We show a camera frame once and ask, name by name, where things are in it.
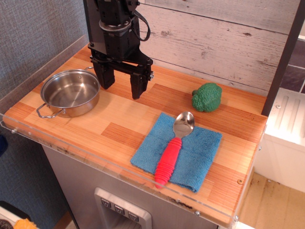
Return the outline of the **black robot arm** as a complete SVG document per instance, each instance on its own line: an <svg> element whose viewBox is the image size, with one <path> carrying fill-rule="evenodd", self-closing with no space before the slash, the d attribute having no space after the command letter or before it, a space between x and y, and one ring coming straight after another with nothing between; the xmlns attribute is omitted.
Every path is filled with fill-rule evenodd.
<svg viewBox="0 0 305 229"><path fill-rule="evenodd" d="M139 99L153 78L153 61L140 50L139 21L147 20L136 10L137 0L84 1L91 61L102 88L115 82L114 72L130 75L132 97Z"/></svg>

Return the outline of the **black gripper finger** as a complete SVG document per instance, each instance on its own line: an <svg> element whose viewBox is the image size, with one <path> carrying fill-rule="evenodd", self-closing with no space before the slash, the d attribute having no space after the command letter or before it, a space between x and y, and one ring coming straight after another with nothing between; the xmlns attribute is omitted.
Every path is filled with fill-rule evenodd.
<svg viewBox="0 0 305 229"><path fill-rule="evenodd" d="M133 73L130 77L132 98L139 99L141 94L146 91L148 84L148 77L143 73Z"/></svg>
<svg viewBox="0 0 305 229"><path fill-rule="evenodd" d="M114 84L114 69L108 63L93 62L93 67L103 89L108 89Z"/></svg>

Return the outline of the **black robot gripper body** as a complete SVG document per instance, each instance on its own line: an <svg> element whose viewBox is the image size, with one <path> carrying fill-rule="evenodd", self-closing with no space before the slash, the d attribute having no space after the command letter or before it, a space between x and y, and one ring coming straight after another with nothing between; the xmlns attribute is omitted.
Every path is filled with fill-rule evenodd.
<svg viewBox="0 0 305 229"><path fill-rule="evenodd" d="M143 73L148 80L153 78L151 66L153 61L140 50L140 42L150 38L151 30L147 25L147 33L144 38L140 36L140 26L137 21L126 21L123 24L113 26L99 22L104 35L105 52L94 48L90 42L92 62L108 63L114 71L126 74Z"/></svg>

